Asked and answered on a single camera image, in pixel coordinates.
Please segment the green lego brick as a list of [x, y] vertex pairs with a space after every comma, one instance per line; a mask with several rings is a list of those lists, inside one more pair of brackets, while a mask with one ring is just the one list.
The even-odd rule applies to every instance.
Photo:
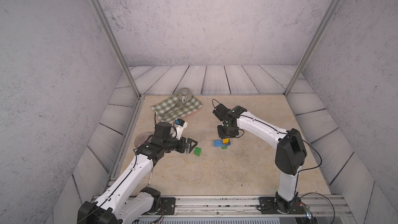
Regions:
[[201, 155], [201, 152], [202, 152], [201, 148], [198, 148], [198, 147], [196, 147], [194, 150], [194, 154], [198, 157]]

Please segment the light blue long lego brick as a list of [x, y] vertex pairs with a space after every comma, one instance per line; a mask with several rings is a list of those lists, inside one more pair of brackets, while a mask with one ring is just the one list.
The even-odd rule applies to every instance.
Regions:
[[231, 145], [231, 142], [228, 141], [227, 143], [224, 143], [222, 140], [216, 140], [213, 141], [214, 147], [227, 147]]

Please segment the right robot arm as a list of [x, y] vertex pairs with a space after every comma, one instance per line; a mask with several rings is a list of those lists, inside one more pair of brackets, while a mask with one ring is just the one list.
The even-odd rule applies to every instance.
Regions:
[[221, 139], [237, 138], [239, 131], [247, 131], [276, 150], [275, 164], [280, 170], [279, 188], [275, 196], [276, 209], [281, 213], [288, 213], [299, 201], [298, 176], [307, 157], [300, 132], [267, 123], [241, 106], [228, 109], [219, 104], [212, 113], [221, 121], [221, 125], [217, 126]]

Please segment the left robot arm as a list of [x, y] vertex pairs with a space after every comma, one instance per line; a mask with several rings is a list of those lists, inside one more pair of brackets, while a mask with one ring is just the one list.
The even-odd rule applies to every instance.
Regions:
[[86, 201], [80, 207], [77, 223], [131, 224], [145, 213], [159, 212], [161, 193], [158, 190], [145, 187], [132, 201], [128, 198], [166, 153], [194, 150], [198, 143], [182, 136], [187, 125], [182, 119], [174, 124], [156, 123], [154, 134], [137, 148], [134, 159], [117, 180], [93, 203]]

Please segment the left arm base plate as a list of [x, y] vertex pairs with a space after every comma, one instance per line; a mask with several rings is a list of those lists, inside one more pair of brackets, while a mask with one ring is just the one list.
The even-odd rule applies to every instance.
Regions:
[[144, 216], [171, 216], [175, 214], [176, 198], [174, 197], [161, 197], [158, 208], [151, 209], [150, 211], [144, 213]]

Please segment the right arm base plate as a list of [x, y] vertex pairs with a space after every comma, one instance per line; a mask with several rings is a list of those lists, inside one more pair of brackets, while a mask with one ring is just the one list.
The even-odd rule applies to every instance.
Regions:
[[307, 209], [300, 198], [288, 202], [283, 198], [260, 197], [259, 204], [256, 206], [261, 214], [269, 215], [306, 215]]

